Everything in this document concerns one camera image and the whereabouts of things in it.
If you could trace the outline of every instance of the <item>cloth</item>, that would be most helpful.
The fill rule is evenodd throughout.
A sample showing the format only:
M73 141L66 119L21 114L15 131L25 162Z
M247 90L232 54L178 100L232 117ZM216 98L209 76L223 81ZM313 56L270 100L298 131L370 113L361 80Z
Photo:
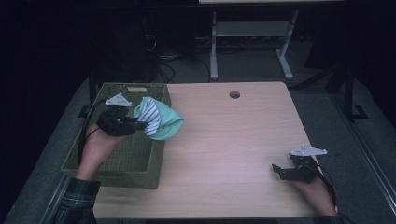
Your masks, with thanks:
M146 134L158 141L173 137L184 122L175 110L151 97L143 97L140 105L134 109L134 117L147 122Z
M51 220L52 224L96 223L93 206L99 192L100 182L72 178L61 203ZM316 217L315 224L344 224L340 217Z

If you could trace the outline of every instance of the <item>floor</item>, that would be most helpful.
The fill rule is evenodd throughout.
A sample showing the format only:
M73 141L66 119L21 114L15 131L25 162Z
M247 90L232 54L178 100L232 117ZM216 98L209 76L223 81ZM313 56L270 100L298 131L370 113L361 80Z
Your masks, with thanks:
M295 75L293 80L283 77L277 61L275 49L281 39L242 41L243 46L224 45L223 51L220 50L217 82L282 81L294 86L320 72L304 67L311 47L309 41L293 41L290 44L287 59ZM166 76L158 75L154 82L207 82L208 51L197 54L196 58L163 60L166 65L162 65L162 69ZM169 66L175 71L174 76ZM354 123L347 120L342 112L343 91L327 93L325 85L328 79L325 77L303 90L290 91L290 95L311 145L329 151L328 155L319 156L318 160L336 186L338 211L355 223L396 223L396 211L389 206L392 198L386 196L386 189L381 185L384 178L377 178L371 168L373 161L365 156L365 149L369 149L389 181L390 195L394 196L396 167L392 159L396 158L396 130L375 105L370 92L357 80L354 105L361 105L369 118ZM50 215L49 204L56 204L57 200L53 192L60 187L60 181L64 181L60 166L83 121L78 118L78 113L88 103L88 83L84 81L66 108L6 223L46 223ZM98 223L145 223L145 220L98 220ZM309 218L288 218L280 219L278 223L312 222Z

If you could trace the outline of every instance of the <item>black cable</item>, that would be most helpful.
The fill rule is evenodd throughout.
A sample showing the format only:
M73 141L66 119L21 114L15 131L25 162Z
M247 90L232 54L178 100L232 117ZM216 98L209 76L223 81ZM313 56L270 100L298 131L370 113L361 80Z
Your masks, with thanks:
M319 177L319 178L324 182L324 184L327 186L328 190L331 192L331 195L332 195L332 202L333 202L334 207L335 207L335 206L336 206L335 189L334 189L334 185L333 185L333 183L332 183L332 177L330 176L329 172L327 172L326 169L324 169L322 166L318 165L318 167L320 167L320 168L326 173L326 175L329 177L331 183L329 183L329 181L328 181L328 180L324 177L324 175L322 175L321 173L316 172L314 169L312 169L311 167L309 167L309 166L307 166L307 165L305 165L305 164L303 164L303 163L302 163L302 165L303 165L304 167L308 168L309 170L311 170L313 173L315 173L315 175L317 175L317 177ZM347 217L347 216L346 216L345 214L343 214L342 212L337 211L337 213L338 213L338 215L339 215L340 217L342 217L343 219L345 219L345 220L348 221L349 223L351 223L351 224L356 224L352 219L350 219L349 217Z
M334 184L332 183L332 177L330 176L330 173L323 166L318 165L318 167L320 167L320 169L324 171L324 173L326 173L327 177L330 179L330 183L332 184L332 186L334 186Z
M219 50L217 50L217 53L219 53L219 54L235 54L235 53L239 53L239 52L248 50L248 43L243 43L241 41L236 41L234 39L233 40L228 40L228 42L229 42L229 46L230 46L229 49L233 48L233 44L237 46L237 49L231 50L230 52L226 52L226 50L220 50L219 49ZM245 47L242 48L242 46L239 45L238 43L244 44Z
M177 56L176 58L173 58L173 59L166 59L166 60L164 60L164 61L167 61L168 63L170 63L170 62L172 62L172 61L183 60L183 59L185 60L185 59L190 59L190 58L184 57L184 56L181 56L181 55L180 55L180 56ZM205 67L205 69L206 69L206 72L208 73L208 76L209 76L209 79L208 79L207 82L210 82L211 76L210 76L210 69L209 69L209 67L208 67L208 66L206 65L206 63L205 63L204 61L202 61L201 59L194 58L194 60L204 65L204 67ZM167 64L165 64L165 63L160 63L160 65L168 66L168 67L171 68L173 71L175 71L170 65L167 65Z
M197 62L200 62L201 64L204 65L204 67L206 68L206 72L208 73L208 76L209 76L209 79L207 80L207 82L210 82L210 78L211 78L211 76L210 76L210 69L209 69L209 67L207 66L207 64L206 64L204 61L202 61L201 59L195 58L195 60L196 60Z
M163 69L161 69L161 66L168 67L172 71L172 76L168 77L168 75L166 75L166 73L163 71ZM173 78L175 77L175 69L172 66L168 65L168 64L160 63L159 73L163 77L163 82L164 83L169 83L169 82L173 81Z
M324 177L323 174L318 173L317 171L315 171L314 169L312 169L310 166L301 163L302 166L308 168L312 173L314 173L319 179L321 179L321 181L323 181L323 183L326 185L328 191L330 192L330 194L332 195L332 203L334 205L334 207L337 205L337 199L335 196L335 190L334 190L334 186L332 184L329 183L329 181L326 179L326 177Z
M212 47L212 40L210 37L205 39L204 41L201 40L195 40L195 52L196 53L202 53L202 52L209 52L211 47Z
M221 41L222 41L222 37L216 38L216 43L220 43ZM211 50L212 50L212 41L210 40L205 45L196 48L195 52L202 54L202 53L209 53Z
M97 127L95 130L93 130L92 132L90 132L86 137L85 137L85 142L87 142L88 138L96 131L98 131L100 128Z
M99 106L99 104L104 103L105 101L106 99L102 99L98 101L96 105L93 105L90 112L88 112L87 118L85 118L84 123L82 124L81 132L78 139L78 165L81 163L82 150L84 148L85 141L87 140L87 138L85 137L85 133L87 132L88 126L90 125L92 114L95 111L96 107Z

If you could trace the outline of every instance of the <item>person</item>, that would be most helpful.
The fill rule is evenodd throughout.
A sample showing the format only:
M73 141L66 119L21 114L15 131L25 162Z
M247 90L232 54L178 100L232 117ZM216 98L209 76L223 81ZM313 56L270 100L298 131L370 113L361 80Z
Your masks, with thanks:
M100 188L100 182L96 181L97 172L114 152L116 146L131 137L109 136L96 124L89 127L86 136L87 139L76 177L70 180L51 223L96 223L92 209ZM337 216L337 212L332 205L331 195L319 178L314 179L309 184L302 181L289 181L289 183L299 189L306 200L317 209L319 217L314 218L315 223L344 223Z

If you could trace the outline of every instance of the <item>table top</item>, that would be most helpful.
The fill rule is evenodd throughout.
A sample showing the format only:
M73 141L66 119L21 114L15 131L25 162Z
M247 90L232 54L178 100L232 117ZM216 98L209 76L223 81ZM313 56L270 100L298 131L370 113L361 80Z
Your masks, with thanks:
M157 189L101 187L98 218L307 217L315 214L272 164L309 146L281 82L168 85L185 119L165 143ZM238 91L240 97L230 97Z

